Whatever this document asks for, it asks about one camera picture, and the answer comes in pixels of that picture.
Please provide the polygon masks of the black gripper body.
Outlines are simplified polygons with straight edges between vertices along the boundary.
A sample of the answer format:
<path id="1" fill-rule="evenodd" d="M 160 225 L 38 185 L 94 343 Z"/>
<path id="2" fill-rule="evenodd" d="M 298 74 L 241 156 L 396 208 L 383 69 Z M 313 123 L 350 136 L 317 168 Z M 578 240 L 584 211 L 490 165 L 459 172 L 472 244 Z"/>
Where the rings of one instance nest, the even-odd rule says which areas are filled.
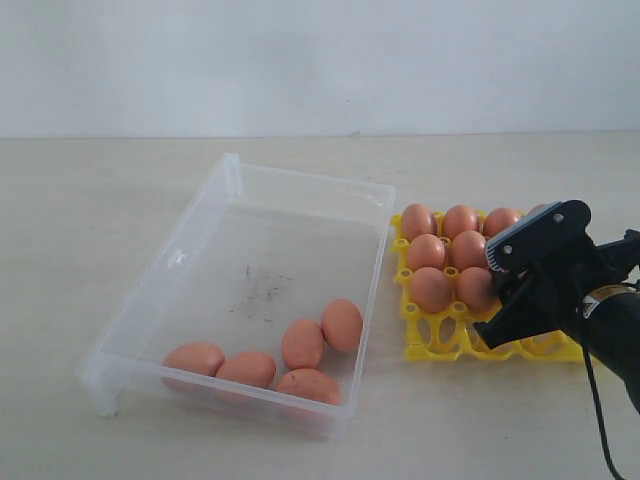
<path id="1" fill-rule="evenodd" d="M 600 246 L 584 234 L 546 258 L 518 272 L 494 275 L 494 290 L 502 307 L 514 296 L 525 292 L 565 297 L 558 329 L 572 339 L 579 337 L 586 320 L 586 297 L 599 287 L 622 286 L 631 271 L 639 266 L 639 232 L 629 229 L 621 240 Z"/>

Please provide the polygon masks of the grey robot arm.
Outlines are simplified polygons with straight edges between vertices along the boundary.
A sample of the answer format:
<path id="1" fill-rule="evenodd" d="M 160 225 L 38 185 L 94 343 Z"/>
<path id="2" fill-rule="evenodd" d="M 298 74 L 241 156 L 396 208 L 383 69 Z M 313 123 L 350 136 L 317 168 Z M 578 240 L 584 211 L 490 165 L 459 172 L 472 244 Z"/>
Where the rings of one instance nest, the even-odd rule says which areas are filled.
<path id="1" fill-rule="evenodd" d="M 639 265 L 639 233 L 597 246 L 581 234 L 553 252 L 539 247 L 513 265 L 487 255 L 493 289 L 502 307 L 486 323 L 475 324 L 491 349 L 559 330 L 624 383 L 639 403 L 639 286 L 628 282 Z"/>

